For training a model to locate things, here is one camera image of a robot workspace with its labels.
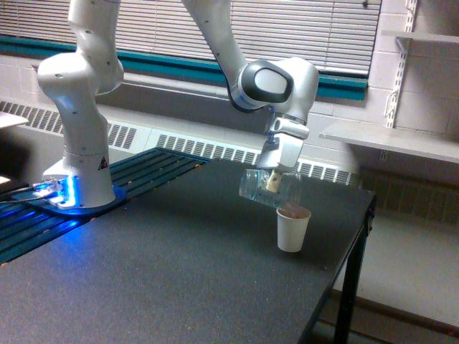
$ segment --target white paper cup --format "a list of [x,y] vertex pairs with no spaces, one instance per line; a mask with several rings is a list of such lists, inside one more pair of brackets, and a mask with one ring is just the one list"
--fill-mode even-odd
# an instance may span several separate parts
[[286,252],[298,252],[303,246],[306,227],[311,212],[302,206],[291,209],[277,209],[278,247]]

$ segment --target white wall shelf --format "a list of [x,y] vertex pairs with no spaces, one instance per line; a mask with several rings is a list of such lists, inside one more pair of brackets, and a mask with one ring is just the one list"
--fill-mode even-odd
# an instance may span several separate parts
[[384,151],[459,163],[459,140],[415,130],[392,129],[361,122],[339,121],[319,134],[321,138]]
[[11,115],[0,111],[0,129],[25,124],[27,122],[28,120],[21,116]]
[[382,30],[383,36],[393,36],[398,39],[413,39],[423,42],[439,42],[439,43],[456,43],[459,44],[458,36],[445,36],[444,34],[426,34],[423,32],[404,32]]

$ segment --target blue mounting plate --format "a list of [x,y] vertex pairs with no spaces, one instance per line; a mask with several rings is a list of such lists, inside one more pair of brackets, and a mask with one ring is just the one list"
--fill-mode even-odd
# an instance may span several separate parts
[[[113,186],[113,191],[115,192],[115,199],[113,200],[113,202],[106,204],[104,206],[98,206],[96,208],[61,209],[61,208],[57,208],[50,202],[45,201],[44,199],[40,199],[38,201],[30,201],[27,203],[37,208],[40,208],[43,211],[46,211],[48,213],[55,214],[55,215],[63,215],[63,216],[68,216],[72,218],[97,217],[104,213],[109,212],[110,210],[126,202],[126,199],[127,199],[126,191],[124,191],[122,188],[116,185]],[[37,196],[34,195],[30,191],[30,192],[18,193],[17,195],[14,195],[12,198],[16,200],[22,200],[22,199],[31,199],[34,197],[37,197]]]

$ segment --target window blind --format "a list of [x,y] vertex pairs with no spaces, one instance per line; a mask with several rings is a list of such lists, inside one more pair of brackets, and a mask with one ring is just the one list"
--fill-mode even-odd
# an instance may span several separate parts
[[[0,0],[0,34],[75,43],[70,0]],[[328,72],[367,75],[381,0],[232,0],[249,60],[298,56]],[[118,49],[214,59],[180,0],[122,0]]]

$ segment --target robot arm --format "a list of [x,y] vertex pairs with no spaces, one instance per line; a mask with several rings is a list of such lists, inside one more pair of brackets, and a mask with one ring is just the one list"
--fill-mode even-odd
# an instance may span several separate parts
[[95,208],[115,199],[108,168],[107,120],[95,96],[117,88],[123,67],[115,49],[120,0],[72,0],[68,22],[77,51],[44,60],[38,82],[59,110],[64,157],[44,178],[64,180],[65,192],[48,199],[63,209]]
[[231,0],[182,2],[227,78],[233,105],[246,112],[269,106],[275,114],[257,167],[272,170],[268,188],[276,191],[281,174],[292,171],[308,137],[306,122],[317,93],[318,71],[298,57],[248,63],[232,34]]

